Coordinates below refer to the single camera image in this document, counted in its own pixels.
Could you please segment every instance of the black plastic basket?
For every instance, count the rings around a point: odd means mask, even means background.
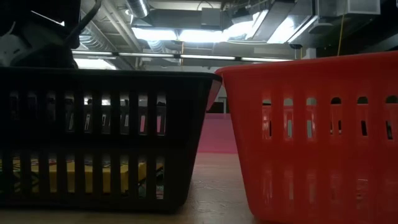
[[[0,205],[177,209],[187,199],[205,111],[220,86],[221,78],[210,73],[0,68]],[[128,100],[121,101],[121,94]],[[141,95],[147,97],[146,106]],[[109,96],[110,105],[104,105],[103,96]],[[87,155],[92,160],[89,192]],[[52,156],[57,160],[55,191],[50,188]],[[37,172],[32,170],[34,157]],[[146,175],[139,180],[142,157]],[[125,192],[121,162],[128,164]],[[110,166],[109,192],[104,192],[104,163]],[[162,180],[157,179],[159,169]],[[164,190],[161,199],[158,181]]]

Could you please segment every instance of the wooden table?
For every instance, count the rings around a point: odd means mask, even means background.
[[[237,154],[199,153],[190,195],[174,215],[78,210],[0,210],[0,223],[258,223],[249,211]]]

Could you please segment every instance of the red plastic basket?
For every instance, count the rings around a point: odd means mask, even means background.
[[[398,52],[216,73],[254,216],[398,223]]]

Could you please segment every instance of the basket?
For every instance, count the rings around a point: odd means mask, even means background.
[[[398,223],[398,52],[221,68],[246,196],[281,223]]]
[[[0,68],[0,205],[174,211],[210,73]]]

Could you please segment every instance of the pink wall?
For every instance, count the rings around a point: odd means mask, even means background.
[[[206,114],[198,152],[238,153],[230,114]]]

